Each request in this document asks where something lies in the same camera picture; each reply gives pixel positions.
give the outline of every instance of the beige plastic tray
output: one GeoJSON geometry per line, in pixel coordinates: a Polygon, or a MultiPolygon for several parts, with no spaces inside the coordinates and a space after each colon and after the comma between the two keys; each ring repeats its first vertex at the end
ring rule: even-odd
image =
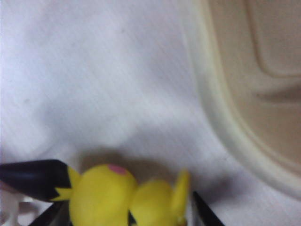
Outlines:
{"type": "Polygon", "coordinates": [[[180,3],[203,107],[228,150],[301,198],[301,1],[180,3]]]}

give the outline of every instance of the yellow body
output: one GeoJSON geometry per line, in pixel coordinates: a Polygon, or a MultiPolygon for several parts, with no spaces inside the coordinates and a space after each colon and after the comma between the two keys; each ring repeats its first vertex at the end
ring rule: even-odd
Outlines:
{"type": "Polygon", "coordinates": [[[126,169],[99,165],[82,176],[69,172],[71,191],[57,188],[57,200],[70,199],[73,226],[183,226],[189,189],[188,172],[183,171],[173,189],[163,180],[140,186],[126,169]]]}

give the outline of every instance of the yellow toy figure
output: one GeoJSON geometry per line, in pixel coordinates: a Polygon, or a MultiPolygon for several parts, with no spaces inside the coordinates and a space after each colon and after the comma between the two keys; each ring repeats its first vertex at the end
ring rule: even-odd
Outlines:
{"type": "MultiPolygon", "coordinates": [[[[116,165],[98,165],[80,175],[59,160],[43,160],[0,165],[0,180],[39,200],[69,200],[73,226],[187,224],[189,174],[185,170],[172,188],[164,180],[138,185],[129,171],[116,165]]],[[[41,218],[50,215],[53,216],[43,213],[30,226],[40,224],[41,218]]]]}

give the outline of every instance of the pink cheek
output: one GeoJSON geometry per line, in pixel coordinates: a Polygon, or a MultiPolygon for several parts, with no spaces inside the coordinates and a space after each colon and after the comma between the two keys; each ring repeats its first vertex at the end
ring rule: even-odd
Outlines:
{"type": "Polygon", "coordinates": [[[111,171],[113,171],[117,174],[120,174],[120,175],[126,175],[126,173],[127,173],[127,170],[123,167],[120,167],[120,166],[109,164],[108,167],[111,171]]]}

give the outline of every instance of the white cloth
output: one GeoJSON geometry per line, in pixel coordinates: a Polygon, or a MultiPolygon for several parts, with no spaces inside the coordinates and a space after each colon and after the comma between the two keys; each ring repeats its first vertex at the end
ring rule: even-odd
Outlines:
{"type": "Polygon", "coordinates": [[[139,180],[192,173],[227,226],[299,226],[301,202],[222,147],[198,104],[174,0],[3,0],[1,161],[58,158],[139,180]]]}

